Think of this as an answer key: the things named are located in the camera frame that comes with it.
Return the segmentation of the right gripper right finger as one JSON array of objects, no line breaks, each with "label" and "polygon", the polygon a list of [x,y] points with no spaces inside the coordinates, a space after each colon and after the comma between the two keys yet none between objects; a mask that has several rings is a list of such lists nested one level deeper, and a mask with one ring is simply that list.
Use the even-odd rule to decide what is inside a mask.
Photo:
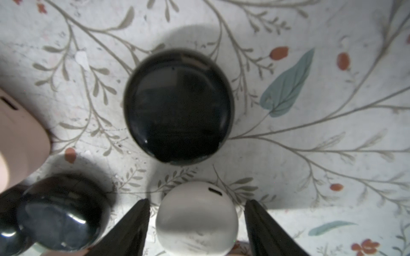
[{"label": "right gripper right finger", "polygon": [[258,201],[246,202],[245,221],[254,256],[308,256]]}]

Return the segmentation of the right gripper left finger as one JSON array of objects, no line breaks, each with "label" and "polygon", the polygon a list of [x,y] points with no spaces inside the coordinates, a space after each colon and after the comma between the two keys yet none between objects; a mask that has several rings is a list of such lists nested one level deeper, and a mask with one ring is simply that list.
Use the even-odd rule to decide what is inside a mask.
[{"label": "right gripper left finger", "polygon": [[143,255],[150,218],[150,202],[139,200],[86,256]]}]

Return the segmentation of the pink earphone case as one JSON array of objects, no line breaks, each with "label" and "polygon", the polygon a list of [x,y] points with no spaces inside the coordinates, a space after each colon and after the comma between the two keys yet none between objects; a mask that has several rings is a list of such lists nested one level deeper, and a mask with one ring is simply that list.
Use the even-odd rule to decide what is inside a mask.
[{"label": "pink earphone case", "polygon": [[1,90],[1,192],[38,170],[46,162],[50,150],[45,128]]}]

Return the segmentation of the white earphone case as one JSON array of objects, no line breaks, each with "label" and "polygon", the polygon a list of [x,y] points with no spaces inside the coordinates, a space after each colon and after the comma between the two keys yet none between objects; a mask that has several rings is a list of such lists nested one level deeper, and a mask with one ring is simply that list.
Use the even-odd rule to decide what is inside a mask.
[{"label": "white earphone case", "polygon": [[191,181],[163,198],[155,227],[170,256],[225,256],[237,240],[239,219],[234,203],[221,189]]}]

